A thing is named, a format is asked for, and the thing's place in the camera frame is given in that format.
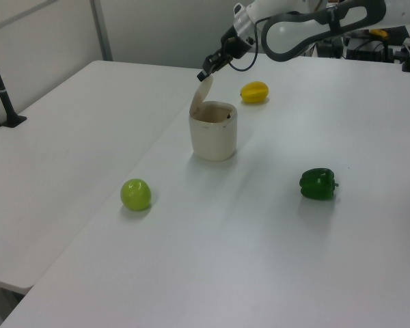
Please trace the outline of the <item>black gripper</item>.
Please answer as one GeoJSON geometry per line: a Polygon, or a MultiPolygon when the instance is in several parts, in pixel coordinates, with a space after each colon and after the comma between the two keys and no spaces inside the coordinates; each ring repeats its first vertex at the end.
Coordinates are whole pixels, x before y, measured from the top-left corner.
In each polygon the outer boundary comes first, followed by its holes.
{"type": "Polygon", "coordinates": [[[209,55],[202,64],[202,70],[197,74],[197,79],[202,82],[214,72],[228,65],[232,59],[241,59],[252,45],[243,40],[231,26],[221,37],[221,53],[209,55]]]}

